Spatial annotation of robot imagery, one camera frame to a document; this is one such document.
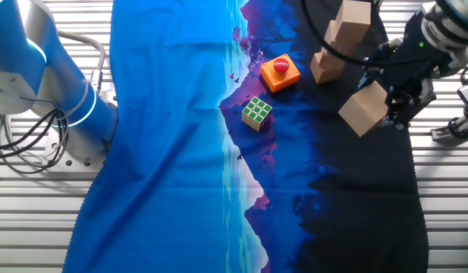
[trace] black cable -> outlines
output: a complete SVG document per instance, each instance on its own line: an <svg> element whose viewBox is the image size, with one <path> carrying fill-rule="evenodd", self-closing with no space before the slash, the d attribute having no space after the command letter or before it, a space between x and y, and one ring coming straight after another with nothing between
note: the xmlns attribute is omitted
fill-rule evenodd
<svg viewBox="0 0 468 273"><path fill-rule="evenodd" d="M43 122L45 122L50 116L55 114L56 111L51 111L48 114L46 114L41 120L38 121L37 124L35 124L27 133L24 134L19 140L9 143L7 145L0 146L0 149L8 149L11 148L12 146L16 146L20 143L22 143L26 138L28 138Z"/></svg>
<svg viewBox="0 0 468 273"><path fill-rule="evenodd" d="M57 119L57 125L58 125L58 128L59 128L59 130L58 130L58 137L59 137L59 139L60 139L60 142L62 142L62 140L63 140L63 135L65 134L65 132L66 132L66 130L67 130L68 124L67 124L67 119L65 118L65 115L64 115L63 112L60 111L59 114L58 114L58 117L59 117L59 119ZM4 125L4 118L0 119L0 126L1 126L2 124ZM64 140L63 144L57 148L56 153L55 153L53 159L50 160L49 163L48 163L47 165L40 166L39 169L37 169L37 170L35 170L35 171L22 171L22 170L18 170L18 169L16 169L13 165L11 165L11 164L8 162L8 160L6 160L6 158L3 158L2 160L3 160L3 162L4 162L11 170L17 172L18 174L38 174L38 173L40 173L40 172L42 172L42 171L45 171L45 170L48 169L48 168L51 168L51 167L57 165L57 164L60 162L60 160L63 158L63 156L64 156L64 154L65 154L65 150L66 150L66 148L67 148L67 144L68 144L68 136L65 135L64 137L65 137L65 140Z"/></svg>
<svg viewBox="0 0 468 273"><path fill-rule="evenodd" d="M53 110L52 112L53 112L53 115L52 115L48 125L45 127L45 130L43 130L43 132L34 141L32 141L29 145L15 151L15 152L11 152L11 153L8 153L8 154L5 154L5 155L0 150L0 159L7 158L7 157L10 157L10 156L15 156L17 154L20 154L22 152L27 151L29 148L31 148L33 146L35 146L35 144L37 144L48 133L48 130L52 126L53 121L58 116L57 110Z"/></svg>
<svg viewBox="0 0 468 273"><path fill-rule="evenodd" d="M468 79L466 78L465 74L468 72L468 67L466 67L463 72L461 72L460 80L461 84L464 86L468 86Z"/></svg>
<svg viewBox="0 0 468 273"><path fill-rule="evenodd" d="M365 67L379 67L379 68L384 68L384 67L391 67L391 66L398 66L398 65L405 65L405 64L414 64L418 63L421 61L427 61L429 57L424 57L424 58L415 58L415 59L409 59L405 61L395 61L395 62L386 62L386 61L362 61L359 59L352 58L350 56L346 56L342 53L340 53L338 50L334 49L331 47L330 44L328 44L325 41L325 38L322 37L322 35L319 33L319 31L316 29L313 21L311 20L311 17L308 12L308 7L306 6L306 0L301 0L301 9L303 10L304 17L306 18L306 21L308 23L308 27L315 36L315 38L322 44L322 46L330 52L333 56L341 59L342 61L346 61L347 63L350 64L356 64L359 66L365 66Z"/></svg>

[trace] metal grating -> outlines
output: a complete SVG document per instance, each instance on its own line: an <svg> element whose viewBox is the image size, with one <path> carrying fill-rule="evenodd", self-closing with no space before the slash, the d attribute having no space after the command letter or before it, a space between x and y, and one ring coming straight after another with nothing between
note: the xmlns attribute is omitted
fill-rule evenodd
<svg viewBox="0 0 468 273"><path fill-rule="evenodd" d="M112 0L48 0L60 30L99 40L108 52ZM403 34L405 22L422 1L385 0L381 17L389 39ZM87 77L99 57L92 47L62 40ZM462 115L456 90L459 76L434 84L438 101L412 122L410 128L419 194L426 215L430 244L430 273L468 273L468 142L457 148L433 143L429 130ZM115 95L110 68L105 65L104 96ZM27 112L12 120L23 135L37 122ZM37 152L46 141L38 143ZM0 165L0 273L58 273L77 213L92 180L60 180L37 174L22 177Z"/></svg>

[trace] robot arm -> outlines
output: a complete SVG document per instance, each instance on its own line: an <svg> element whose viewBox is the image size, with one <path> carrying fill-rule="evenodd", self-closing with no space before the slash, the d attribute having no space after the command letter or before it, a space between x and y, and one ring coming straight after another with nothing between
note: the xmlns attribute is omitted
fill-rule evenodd
<svg viewBox="0 0 468 273"><path fill-rule="evenodd" d="M468 64L468 0L425 3L408 21L404 39L380 45L367 60L390 64L421 57L423 60L412 64L384 69L365 67L359 84L359 89L362 89L379 79L388 92L385 102L389 107L387 122L400 129L436 99L433 79L453 75ZM465 101L468 86L458 93L468 109L468 100ZM458 128L468 130L468 121L462 119L453 121L457 125L448 132L457 132Z"/></svg>
<svg viewBox="0 0 468 273"><path fill-rule="evenodd" d="M68 117L69 154L86 160L102 157L118 113L95 92L100 71L93 79L90 83L64 50L42 0L0 0L0 114L31 109L43 117L50 108L36 100L51 101Z"/></svg>

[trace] stacked wooden blocks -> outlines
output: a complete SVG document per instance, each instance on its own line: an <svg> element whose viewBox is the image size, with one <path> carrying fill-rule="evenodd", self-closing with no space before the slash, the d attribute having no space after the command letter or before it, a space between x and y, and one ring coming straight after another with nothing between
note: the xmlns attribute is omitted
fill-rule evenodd
<svg viewBox="0 0 468 273"><path fill-rule="evenodd" d="M370 28L371 4L344 0L336 20L330 21L325 41L346 56L353 56ZM317 84L336 80L341 76L344 61L329 53L325 48L316 53L311 61L311 71Z"/></svg>

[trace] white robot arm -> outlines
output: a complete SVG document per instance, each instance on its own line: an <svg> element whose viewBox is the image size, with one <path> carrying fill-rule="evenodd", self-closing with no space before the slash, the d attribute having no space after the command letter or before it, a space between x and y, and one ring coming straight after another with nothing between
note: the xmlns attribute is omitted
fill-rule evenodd
<svg viewBox="0 0 468 273"><path fill-rule="evenodd" d="M94 46L86 37L60 34ZM60 43L52 13L42 0L0 0L0 115L31 109L43 117L53 105L63 109L67 151L81 160L103 157L117 126L116 107L97 93L102 81L99 63L93 81L88 81Z"/></svg>

